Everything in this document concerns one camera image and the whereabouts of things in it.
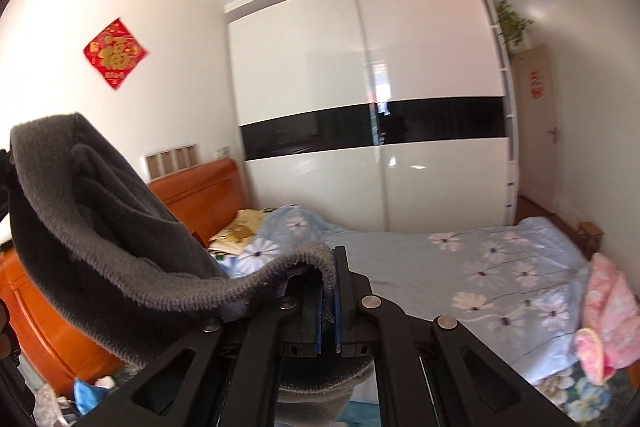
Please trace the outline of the grey fleece sweatpants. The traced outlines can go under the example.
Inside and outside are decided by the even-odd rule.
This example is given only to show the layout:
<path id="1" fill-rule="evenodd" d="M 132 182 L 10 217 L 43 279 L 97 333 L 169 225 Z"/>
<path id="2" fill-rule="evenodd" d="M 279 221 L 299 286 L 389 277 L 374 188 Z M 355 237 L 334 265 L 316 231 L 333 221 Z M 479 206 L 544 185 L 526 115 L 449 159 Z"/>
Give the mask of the grey fleece sweatpants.
<path id="1" fill-rule="evenodd" d="M 330 425 L 371 375 L 326 344 L 345 278 L 326 245 L 232 279 L 84 116 L 14 127 L 1 188 L 49 303 L 139 366 L 84 425 Z"/>

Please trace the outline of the grey-blue daisy duvet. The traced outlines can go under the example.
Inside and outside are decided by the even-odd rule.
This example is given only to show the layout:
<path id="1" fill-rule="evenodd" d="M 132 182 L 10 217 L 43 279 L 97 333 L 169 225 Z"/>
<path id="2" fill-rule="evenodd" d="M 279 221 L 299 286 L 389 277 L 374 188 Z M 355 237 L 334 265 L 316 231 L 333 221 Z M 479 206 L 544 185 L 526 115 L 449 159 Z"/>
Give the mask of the grey-blue daisy duvet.
<path id="1" fill-rule="evenodd" d="M 409 315 L 457 317 L 531 383 L 574 365 L 588 262 L 544 218 L 514 227 L 402 234 L 347 230 L 319 213 L 267 209 L 239 256 L 212 255 L 230 277 L 262 268 L 297 246 L 342 246 L 349 268 Z"/>

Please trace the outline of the yellow patterned pillow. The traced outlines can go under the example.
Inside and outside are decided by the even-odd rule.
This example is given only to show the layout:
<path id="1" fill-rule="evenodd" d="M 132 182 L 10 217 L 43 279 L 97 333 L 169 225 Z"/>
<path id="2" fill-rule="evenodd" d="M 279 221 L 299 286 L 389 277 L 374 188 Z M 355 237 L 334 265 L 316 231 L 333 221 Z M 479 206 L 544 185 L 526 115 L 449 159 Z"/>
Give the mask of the yellow patterned pillow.
<path id="1" fill-rule="evenodd" d="M 211 253 L 239 256 L 252 243 L 268 211 L 241 209 L 224 229 L 209 239 Z"/>

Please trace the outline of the orange wooden headboard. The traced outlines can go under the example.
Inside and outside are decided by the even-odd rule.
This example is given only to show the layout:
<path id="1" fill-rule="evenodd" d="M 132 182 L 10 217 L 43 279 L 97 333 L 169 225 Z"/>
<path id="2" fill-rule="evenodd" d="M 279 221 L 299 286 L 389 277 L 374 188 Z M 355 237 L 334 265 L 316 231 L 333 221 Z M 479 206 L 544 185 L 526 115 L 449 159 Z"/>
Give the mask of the orange wooden headboard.
<path id="1" fill-rule="evenodd" d="M 231 159 L 182 170 L 146 186 L 154 207 L 113 225 L 120 241 L 76 225 L 72 251 L 45 227 L 37 244 L 1 257 L 1 297 L 25 358 L 59 395 L 126 362 L 148 363 L 193 329 L 196 312 L 229 312 L 195 299 L 214 278 L 198 239 L 248 206 Z"/>

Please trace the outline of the pink clothing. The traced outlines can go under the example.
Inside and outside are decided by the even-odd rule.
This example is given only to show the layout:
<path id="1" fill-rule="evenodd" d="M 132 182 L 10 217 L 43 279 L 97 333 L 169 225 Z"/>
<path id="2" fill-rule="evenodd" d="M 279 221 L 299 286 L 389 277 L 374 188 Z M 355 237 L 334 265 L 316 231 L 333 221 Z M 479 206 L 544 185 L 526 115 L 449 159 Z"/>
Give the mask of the pink clothing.
<path id="1" fill-rule="evenodd" d="M 588 381 L 604 385 L 639 360 L 639 303 L 625 274 L 600 253 L 591 272 L 574 348 Z"/>

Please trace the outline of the teal floral bed blanket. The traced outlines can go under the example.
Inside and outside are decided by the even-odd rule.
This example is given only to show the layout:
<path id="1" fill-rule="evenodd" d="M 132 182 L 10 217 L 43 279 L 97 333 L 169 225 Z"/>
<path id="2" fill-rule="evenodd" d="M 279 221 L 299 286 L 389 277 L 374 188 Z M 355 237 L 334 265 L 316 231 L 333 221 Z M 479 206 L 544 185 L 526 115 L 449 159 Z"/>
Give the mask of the teal floral bed blanket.
<path id="1" fill-rule="evenodd" d="M 628 369 L 620 369 L 602 386 L 588 381 L 580 363 L 533 386 L 579 426 L 616 426 L 630 407 L 637 386 Z M 335 426 L 379 426 L 375 375 L 355 388 Z"/>

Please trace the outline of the white sliding wardrobe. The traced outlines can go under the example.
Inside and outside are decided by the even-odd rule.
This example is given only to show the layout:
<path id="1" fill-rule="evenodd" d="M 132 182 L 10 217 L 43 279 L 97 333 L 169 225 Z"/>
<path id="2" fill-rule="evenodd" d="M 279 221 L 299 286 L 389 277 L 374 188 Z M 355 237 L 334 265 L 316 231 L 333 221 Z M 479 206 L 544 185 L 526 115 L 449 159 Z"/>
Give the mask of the white sliding wardrobe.
<path id="1" fill-rule="evenodd" d="M 257 204 L 345 228 L 507 225 L 516 139 L 489 0 L 286 0 L 229 26 Z"/>

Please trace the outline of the beige room door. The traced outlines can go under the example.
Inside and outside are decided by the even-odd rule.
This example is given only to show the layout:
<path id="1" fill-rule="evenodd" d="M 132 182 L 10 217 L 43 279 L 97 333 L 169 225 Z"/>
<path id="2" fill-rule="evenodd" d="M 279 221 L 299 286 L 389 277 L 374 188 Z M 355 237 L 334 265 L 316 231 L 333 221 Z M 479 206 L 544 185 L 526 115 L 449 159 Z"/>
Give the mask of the beige room door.
<path id="1" fill-rule="evenodd" d="M 512 79 L 518 114 L 520 194 L 555 213 L 559 129 L 549 47 L 543 44 L 515 54 Z"/>

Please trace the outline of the green potted plant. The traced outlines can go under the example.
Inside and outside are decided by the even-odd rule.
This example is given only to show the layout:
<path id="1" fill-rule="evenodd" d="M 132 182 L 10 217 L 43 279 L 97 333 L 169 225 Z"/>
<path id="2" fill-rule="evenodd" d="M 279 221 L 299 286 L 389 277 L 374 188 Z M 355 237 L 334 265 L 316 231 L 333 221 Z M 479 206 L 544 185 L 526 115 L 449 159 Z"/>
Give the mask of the green potted plant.
<path id="1" fill-rule="evenodd" d="M 534 22 L 528 17 L 521 16 L 506 0 L 497 4 L 496 12 L 506 47 L 509 51 L 513 51 L 523 42 L 526 31 Z"/>

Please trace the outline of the red fu wall decoration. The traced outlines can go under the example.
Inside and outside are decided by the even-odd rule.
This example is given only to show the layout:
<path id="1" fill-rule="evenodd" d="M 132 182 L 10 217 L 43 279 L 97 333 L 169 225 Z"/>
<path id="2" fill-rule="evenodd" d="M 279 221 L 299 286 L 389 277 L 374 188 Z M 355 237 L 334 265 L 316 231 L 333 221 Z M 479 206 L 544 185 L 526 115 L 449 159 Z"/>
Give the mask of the red fu wall decoration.
<path id="1" fill-rule="evenodd" d="M 116 18 L 85 46 L 84 55 L 106 83 L 118 90 L 148 51 L 120 18 Z"/>

